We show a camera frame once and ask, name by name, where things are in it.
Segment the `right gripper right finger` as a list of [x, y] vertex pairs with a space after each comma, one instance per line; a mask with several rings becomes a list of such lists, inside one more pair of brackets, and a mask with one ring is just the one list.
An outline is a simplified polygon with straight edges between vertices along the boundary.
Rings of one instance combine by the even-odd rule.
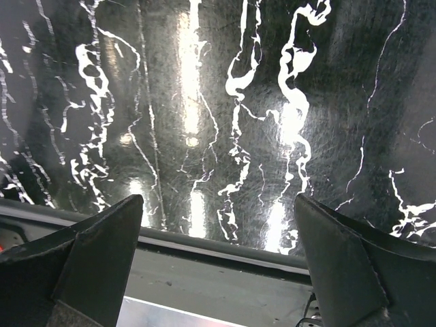
[[435, 250], [303, 194], [294, 217], [323, 326], [434, 326]]

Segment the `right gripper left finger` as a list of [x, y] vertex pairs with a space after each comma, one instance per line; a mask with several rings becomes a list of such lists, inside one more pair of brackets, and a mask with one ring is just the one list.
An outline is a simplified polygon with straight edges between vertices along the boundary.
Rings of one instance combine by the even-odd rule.
[[2, 326], [116, 326], [140, 233], [132, 195], [1, 253]]

